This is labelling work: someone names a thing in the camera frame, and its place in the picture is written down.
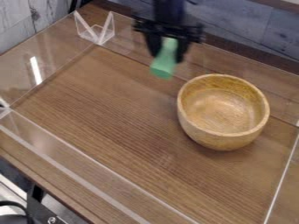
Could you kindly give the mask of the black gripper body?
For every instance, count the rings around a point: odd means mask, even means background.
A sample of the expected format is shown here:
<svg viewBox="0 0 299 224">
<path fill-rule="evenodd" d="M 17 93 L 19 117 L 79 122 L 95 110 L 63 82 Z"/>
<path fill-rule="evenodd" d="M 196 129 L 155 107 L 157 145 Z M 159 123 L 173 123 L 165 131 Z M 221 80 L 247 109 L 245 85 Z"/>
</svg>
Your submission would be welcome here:
<svg viewBox="0 0 299 224">
<path fill-rule="evenodd" d="M 152 0 L 152 7 L 135 12 L 133 20 L 133 29 L 147 41 L 159 43 L 171 38 L 201 42 L 204 25 L 189 18 L 185 0 Z"/>
</svg>

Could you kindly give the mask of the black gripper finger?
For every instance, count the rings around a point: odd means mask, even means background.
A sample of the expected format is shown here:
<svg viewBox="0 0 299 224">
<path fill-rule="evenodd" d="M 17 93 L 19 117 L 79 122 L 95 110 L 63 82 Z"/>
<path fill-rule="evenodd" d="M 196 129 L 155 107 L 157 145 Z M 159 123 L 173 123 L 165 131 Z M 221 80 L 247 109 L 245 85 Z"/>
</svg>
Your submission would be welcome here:
<svg viewBox="0 0 299 224">
<path fill-rule="evenodd" d="M 144 35 L 148 51 L 151 55 L 155 57 L 160 52 L 160 48 L 163 45 L 163 36 L 160 33 L 147 33 Z"/>
<path fill-rule="evenodd" d="M 177 48 L 176 48 L 176 55 L 175 55 L 177 63 L 183 62 L 184 54 L 188 51 L 189 44 L 191 44 L 191 41 L 187 38 L 177 38 Z"/>
</svg>

